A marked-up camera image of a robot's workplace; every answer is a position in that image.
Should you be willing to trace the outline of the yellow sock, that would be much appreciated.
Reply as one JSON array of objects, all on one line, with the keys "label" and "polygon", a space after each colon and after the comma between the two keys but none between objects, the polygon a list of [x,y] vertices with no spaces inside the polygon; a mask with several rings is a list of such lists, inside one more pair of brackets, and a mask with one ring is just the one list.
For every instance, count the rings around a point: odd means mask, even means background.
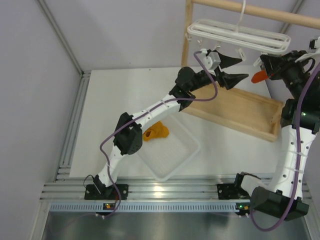
[{"label": "yellow sock", "polygon": [[142,139],[148,142],[153,139],[166,138],[169,134],[168,128],[161,121],[158,121],[143,133]]}]

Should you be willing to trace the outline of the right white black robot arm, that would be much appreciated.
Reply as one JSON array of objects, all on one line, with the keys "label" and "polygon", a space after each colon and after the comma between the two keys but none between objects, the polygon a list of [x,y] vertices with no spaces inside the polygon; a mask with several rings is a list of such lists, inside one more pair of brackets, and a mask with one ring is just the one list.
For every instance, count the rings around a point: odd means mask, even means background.
[{"label": "right white black robot arm", "polygon": [[267,185],[247,172],[237,174],[233,192],[250,199],[250,210],[283,221],[305,216],[302,181],[308,153],[320,130],[320,67],[313,53],[294,50],[284,55],[262,54],[264,70],[252,82],[282,80],[291,93],[281,112],[281,150],[275,173]]}]

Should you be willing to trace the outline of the orange sock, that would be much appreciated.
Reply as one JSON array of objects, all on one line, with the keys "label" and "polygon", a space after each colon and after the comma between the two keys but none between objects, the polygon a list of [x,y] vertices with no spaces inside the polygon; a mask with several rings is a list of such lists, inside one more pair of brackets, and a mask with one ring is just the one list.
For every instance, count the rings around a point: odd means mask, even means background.
[{"label": "orange sock", "polygon": [[257,83],[260,83],[262,81],[265,81],[267,80],[269,77],[268,77],[268,74],[267,72],[263,69],[257,73],[255,73],[252,78],[251,78],[251,82],[253,84],[257,84]]}]

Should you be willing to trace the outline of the white clip hanger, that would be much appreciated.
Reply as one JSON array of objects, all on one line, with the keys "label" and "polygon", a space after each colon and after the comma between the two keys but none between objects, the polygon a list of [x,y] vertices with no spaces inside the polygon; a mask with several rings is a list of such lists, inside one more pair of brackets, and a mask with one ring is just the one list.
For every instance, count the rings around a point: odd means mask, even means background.
[{"label": "white clip hanger", "polygon": [[244,47],[267,54],[282,54],[290,43],[291,38],[283,33],[259,30],[241,26],[246,9],[246,1],[241,6],[240,17],[237,24],[229,24],[210,19],[193,20],[194,2],[185,2],[184,35],[181,65],[188,64],[189,42],[192,36],[217,41],[215,49],[221,43]]}]

